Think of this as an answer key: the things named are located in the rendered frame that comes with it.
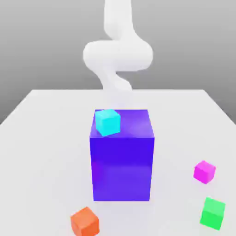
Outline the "small cyan cube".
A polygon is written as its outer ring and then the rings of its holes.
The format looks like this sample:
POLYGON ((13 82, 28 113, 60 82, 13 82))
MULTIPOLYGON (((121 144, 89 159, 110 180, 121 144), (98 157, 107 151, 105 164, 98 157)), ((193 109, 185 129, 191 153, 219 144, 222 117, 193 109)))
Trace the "small cyan cube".
POLYGON ((114 109, 95 112, 95 128, 102 136, 120 132, 121 116, 114 109))

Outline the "small magenta cube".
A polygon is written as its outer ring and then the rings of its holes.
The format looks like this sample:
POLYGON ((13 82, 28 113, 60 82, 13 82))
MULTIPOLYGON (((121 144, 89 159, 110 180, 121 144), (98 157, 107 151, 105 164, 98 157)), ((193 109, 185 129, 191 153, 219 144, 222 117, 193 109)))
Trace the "small magenta cube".
POLYGON ((201 161, 195 166, 193 177, 203 184, 208 184, 213 178, 216 171, 216 166, 201 161))

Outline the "small orange cube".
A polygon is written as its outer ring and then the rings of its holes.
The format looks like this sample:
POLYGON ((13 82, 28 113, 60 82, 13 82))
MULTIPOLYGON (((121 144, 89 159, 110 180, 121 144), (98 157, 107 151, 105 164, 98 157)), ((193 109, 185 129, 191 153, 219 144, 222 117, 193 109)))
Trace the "small orange cube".
POLYGON ((71 227, 76 236, 96 236, 100 232, 99 219, 89 207, 71 216, 71 227))

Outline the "small green cube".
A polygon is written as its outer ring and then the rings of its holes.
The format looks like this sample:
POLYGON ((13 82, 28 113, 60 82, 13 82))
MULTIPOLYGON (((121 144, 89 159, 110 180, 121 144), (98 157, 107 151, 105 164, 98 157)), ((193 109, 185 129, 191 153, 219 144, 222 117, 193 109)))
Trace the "small green cube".
POLYGON ((220 230, 224 219, 225 203, 207 197, 201 214, 200 223, 215 230, 220 230))

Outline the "large purple box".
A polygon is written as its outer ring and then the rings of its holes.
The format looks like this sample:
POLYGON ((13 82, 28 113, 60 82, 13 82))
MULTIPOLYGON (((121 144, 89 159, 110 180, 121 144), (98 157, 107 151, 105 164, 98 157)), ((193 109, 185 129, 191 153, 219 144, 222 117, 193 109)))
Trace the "large purple box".
POLYGON ((94 201, 150 199, 154 133, 147 109, 117 110, 121 131, 89 136, 94 201))

